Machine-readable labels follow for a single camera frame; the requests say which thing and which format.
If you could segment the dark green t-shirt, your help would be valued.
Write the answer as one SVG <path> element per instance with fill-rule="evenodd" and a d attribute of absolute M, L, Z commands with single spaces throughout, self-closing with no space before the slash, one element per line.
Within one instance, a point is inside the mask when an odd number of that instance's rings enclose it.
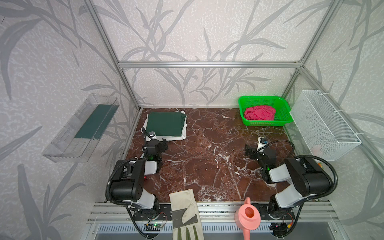
<path fill-rule="evenodd" d="M 182 112 L 150 112 L 145 129 L 156 136 L 180 137 L 186 117 Z"/>

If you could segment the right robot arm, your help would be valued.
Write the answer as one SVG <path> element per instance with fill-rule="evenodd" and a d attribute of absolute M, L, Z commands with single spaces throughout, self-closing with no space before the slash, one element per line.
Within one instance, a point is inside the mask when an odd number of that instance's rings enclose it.
<path fill-rule="evenodd" d="M 278 165 L 277 152 L 271 145 L 284 142 L 292 149 Z M 310 200 L 324 198 L 333 193 L 339 183 L 335 168 L 326 160 L 313 155 L 294 155 L 295 145 L 288 140 L 268 142 L 259 138 L 258 146 L 245 145 L 245 156 L 255 160 L 267 184 L 287 182 L 289 187 L 270 197 L 267 212 L 273 219 L 280 219 L 293 208 Z"/>

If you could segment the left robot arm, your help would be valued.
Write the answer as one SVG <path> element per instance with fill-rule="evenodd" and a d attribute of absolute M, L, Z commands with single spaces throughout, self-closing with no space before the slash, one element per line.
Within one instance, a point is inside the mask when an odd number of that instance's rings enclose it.
<path fill-rule="evenodd" d="M 155 132 L 142 128 L 145 144 L 141 158 L 119 160 L 107 181 L 106 200 L 125 206 L 129 213 L 139 212 L 152 219 L 160 214 L 158 198 L 144 189 L 146 176 L 159 173 L 162 153 L 169 149 L 166 139 L 156 139 Z"/>

